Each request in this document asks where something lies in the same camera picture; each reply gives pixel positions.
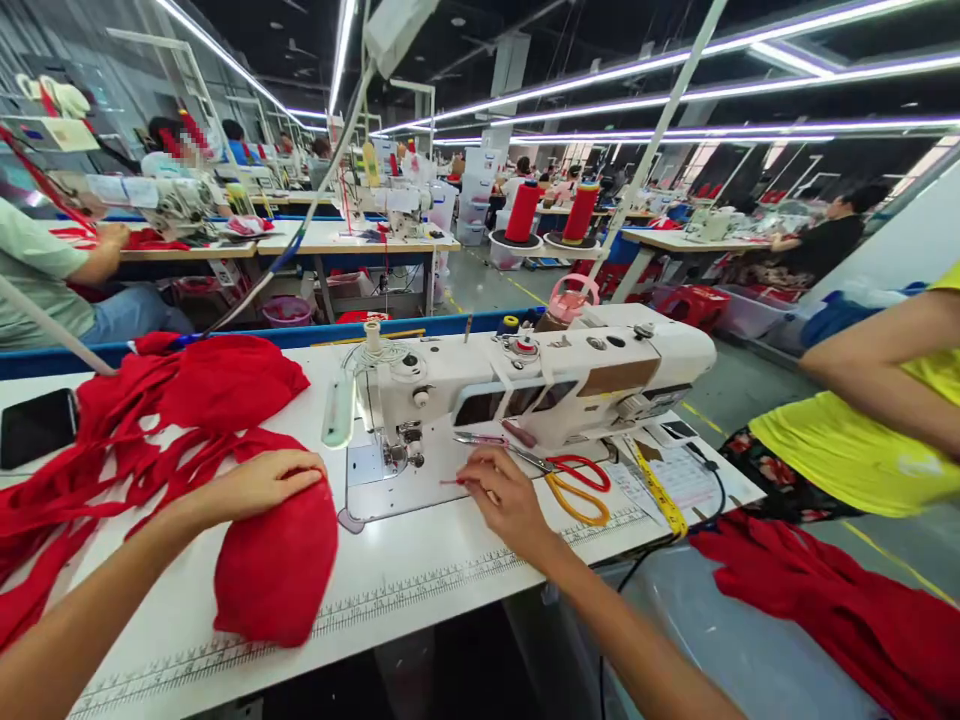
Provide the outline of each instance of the hand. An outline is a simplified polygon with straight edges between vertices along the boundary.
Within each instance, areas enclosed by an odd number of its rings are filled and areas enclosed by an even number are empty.
[[[457,480],[464,481],[487,527],[544,575],[570,552],[544,520],[533,482],[503,448],[475,450]]]
[[[130,242],[130,228],[126,225],[115,223],[111,225],[100,225],[97,227],[97,237],[100,238],[100,242],[102,243],[119,245],[122,249]]]
[[[283,479],[285,475],[302,470]],[[327,468],[315,453],[301,450],[265,452],[238,465],[170,505],[206,529],[231,520],[259,515],[326,477]]]

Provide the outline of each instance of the yellow tape measure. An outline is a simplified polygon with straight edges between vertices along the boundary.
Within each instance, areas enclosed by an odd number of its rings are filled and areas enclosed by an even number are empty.
[[[657,480],[657,476],[653,474],[653,470],[644,459],[643,454],[640,452],[640,447],[634,439],[628,437],[626,441],[627,447],[633,455],[634,462],[640,467],[640,479],[643,480],[643,484],[647,486],[650,494],[653,495],[653,499],[657,501],[657,505],[660,506],[660,512],[662,512],[663,516],[667,519],[667,524],[670,525],[673,534],[677,539],[686,537],[689,528],[687,527],[687,521],[683,518],[683,513],[680,512],[680,508],[673,502],[669,493],[663,489],[663,485]]]

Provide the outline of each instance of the ceiling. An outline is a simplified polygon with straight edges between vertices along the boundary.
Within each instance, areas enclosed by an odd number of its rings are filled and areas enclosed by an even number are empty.
[[[722,36],[781,18],[789,18],[837,0],[735,0],[724,11],[716,35]],[[193,0],[194,5],[242,52],[254,73],[285,102],[320,110],[333,72],[339,0],[261,0],[257,17],[238,12],[236,0]],[[448,69],[478,45],[492,51],[491,40],[514,23],[548,4],[548,0],[440,0],[396,77],[435,85],[437,110],[453,109],[490,96],[494,55],[478,53]],[[524,28],[531,37],[524,86],[636,59],[645,42],[654,55],[688,46],[710,5],[709,0],[573,0],[561,4]],[[338,109],[352,92],[360,71],[360,22],[354,23]],[[921,55],[960,44],[960,3],[931,0],[895,14],[869,18],[803,36],[802,46],[842,64],[874,61],[891,54]],[[669,91],[678,67],[591,86],[577,92],[522,103],[519,114],[548,111],[649,93]],[[692,86],[786,77],[787,70],[733,52],[704,59]],[[956,88],[960,71],[950,70],[835,88],[797,90],[721,101],[710,124],[811,118],[924,115],[960,111]],[[368,93],[371,109],[385,112],[385,124],[413,119],[413,96],[383,81]],[[652,127],[659,108],[561,121],[560,130]],[[454,124],[470,122],[470,116]],[[539,125],[523,126],[537,130]]]

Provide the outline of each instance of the measuring ruler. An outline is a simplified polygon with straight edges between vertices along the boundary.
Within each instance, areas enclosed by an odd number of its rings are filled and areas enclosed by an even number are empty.
[[[629,507],[611,513],[610,522],[604,527],[568,528],[561,531],[560,536],[569,545],[576,546],[643,521],[649,522],[647,515],[639,508]],[[310,639],[315,640],[524,565],[526,563],[514,553],[502,548],[468,562],[436,568],[338,600],[320,609]],[[125,703],[161,695],[281,650],[270,643],[251,643],[238,635],[218,634],[204,645],[154,660],[131,672],[98,679],[84,690],[69,718],[90,720]]]
[[[643,457],[643,453],[640,452],[640,447],[636,441],[631,437],[625,439],[627,448],[630,450],[634,462],[637,463],[637,467],[640,468],[640,479],[643,481],[643,484],[647,486],[647,490],[650,491],[650,495],[659,506],[660,512],[663,513],[663,517],[666,518],[667,524],[670,526],[670,530],[673,531],[673,534],[678,540],[686,537],[689,528],[687,527],[687,521],[684,519],[683,513],[680,512],[680,508],[673,502],[670,494],[663,489],[663,485],[660,484],[650,464]]]

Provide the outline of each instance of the orange-handled scissors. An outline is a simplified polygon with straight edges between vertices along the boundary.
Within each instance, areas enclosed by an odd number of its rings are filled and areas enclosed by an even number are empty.
[[[558,455],[556,457],[550,457],[546,459],[539,458],[533,453],[527,452],[526,450],[516,447],[515,445],[511,445],[508,440],[495,435],[478,435],[475,433],[455,432],[454,439],[457,442],[468,443],[471,445],[497,445],[506,450],[510,450],[531,465],[536,465],[538,468],[543,470],[544,473],[546,473],[545,479],[547,481],[547,485],[550,487],[550,491],[560,504],[560,507],[562,507],[570,517],[574,518],[575,520],[579,520],[585,525],[603,526],[610,522],[610,510],[606,505],[604,505],[600,500],[595,498],[590,493],[581,490],[575,485],[571,485],[563,480],[560,475],[558,475],[558,473],[563,472],[569,473],[587,487],[598,490],[599,492],[609,492],[610,477],[603,468],[601,468],[592,460],[581,455]],[[594,480],[587,477],[578,468],[571,466],[569,463],[576,463],[590,468],[596,475],[597,479]],[[596,517],[584,515],[570,504],[562,491],[576,495],[581,500],[590,503],[599,511],[600,514]]]

